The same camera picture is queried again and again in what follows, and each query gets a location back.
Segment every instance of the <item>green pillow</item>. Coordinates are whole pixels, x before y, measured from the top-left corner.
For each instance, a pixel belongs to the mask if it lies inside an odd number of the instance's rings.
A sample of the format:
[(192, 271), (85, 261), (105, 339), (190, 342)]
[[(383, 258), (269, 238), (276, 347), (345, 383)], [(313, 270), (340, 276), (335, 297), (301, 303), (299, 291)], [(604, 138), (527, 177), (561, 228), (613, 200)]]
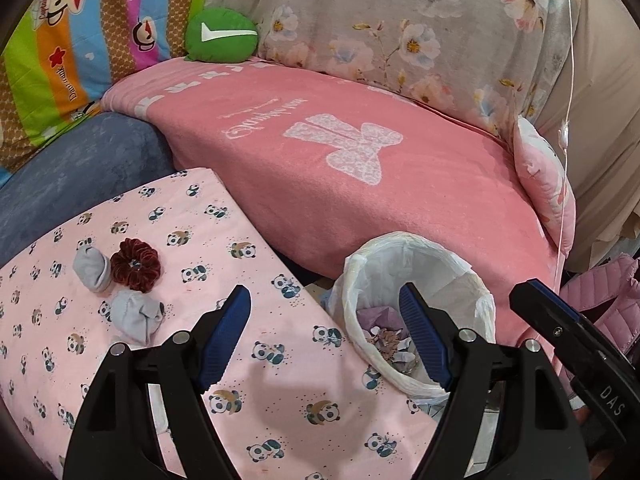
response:
[(184, 38), (189, 61), (242, 63), (257, 45), (254, 23), (234, 10), (222, 8), (201, 10), (187, 25)]

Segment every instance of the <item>panda print sheet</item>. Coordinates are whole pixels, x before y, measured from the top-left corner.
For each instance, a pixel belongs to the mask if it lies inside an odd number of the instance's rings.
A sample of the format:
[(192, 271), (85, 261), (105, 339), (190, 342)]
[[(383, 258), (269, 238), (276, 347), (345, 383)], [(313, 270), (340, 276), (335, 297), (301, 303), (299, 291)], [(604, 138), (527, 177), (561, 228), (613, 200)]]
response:
[[(121, 337), (110, 316), (121, 286), (85, 289), (74, 255), (92, 244), (110, 256), (126, 237), (160, 256), (150, 294), (165, 317), (153, 345), (191, 329), (238, 283), (251, 292), (251, 317), (225, 375), (204, 395), (242, 478), (412, 476), (436, 423), (357, 356), (217, 176), (197, 169), (96, 206), (0, 270), (0, 394), (58, 478), (88, 385)], [(170, 430), (158, 439), (168, 468), (184, 474)]]

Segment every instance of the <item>pink pillow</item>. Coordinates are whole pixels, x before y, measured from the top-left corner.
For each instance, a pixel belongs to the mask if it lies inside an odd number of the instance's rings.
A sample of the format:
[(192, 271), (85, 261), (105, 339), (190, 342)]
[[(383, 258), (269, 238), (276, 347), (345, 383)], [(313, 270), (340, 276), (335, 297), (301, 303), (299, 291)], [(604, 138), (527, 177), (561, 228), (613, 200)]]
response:
[[(529, 121), (518, 117), (513, 133), (513, 156), (516, 173), (542, 225), (564, 256), (574, 244), (575, 197), (569, 181), (563, 189), (564, 169), (554, 149)], [(564, 224), (560, 239), (562, 203)]]

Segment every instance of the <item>white plastic bag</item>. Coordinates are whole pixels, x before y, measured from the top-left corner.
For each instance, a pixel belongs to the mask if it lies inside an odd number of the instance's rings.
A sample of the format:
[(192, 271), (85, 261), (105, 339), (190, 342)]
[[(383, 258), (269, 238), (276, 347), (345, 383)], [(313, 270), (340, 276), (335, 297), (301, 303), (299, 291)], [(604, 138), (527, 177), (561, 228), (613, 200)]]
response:
[(367, 342), (356, 311), (391, 306), (399, 311), (398, 294), (413, 282), (427, 304), (445, 310), (458, 327), (472, 328), (495, 342), (495, 303), (471, 265), (426, 238), (394, 232), (370, 240), (349, 256), (344, 273), (335, 282), (327, 307), (353, 342), (360, 356), (393, 386), (417, 404), (436, 404), (448, 394), (431, 381), (424, 365), (410, 374), (396, 371)]

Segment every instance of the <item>blue gray cushion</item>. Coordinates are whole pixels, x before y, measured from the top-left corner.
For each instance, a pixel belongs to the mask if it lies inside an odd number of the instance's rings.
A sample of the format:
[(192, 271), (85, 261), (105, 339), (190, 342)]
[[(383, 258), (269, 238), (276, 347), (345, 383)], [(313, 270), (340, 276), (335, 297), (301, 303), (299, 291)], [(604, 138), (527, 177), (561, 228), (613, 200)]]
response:
[(86, 120), (0, 188), (0, 267), (74, 216), (174, 171), (150, 124), (114, 113)]

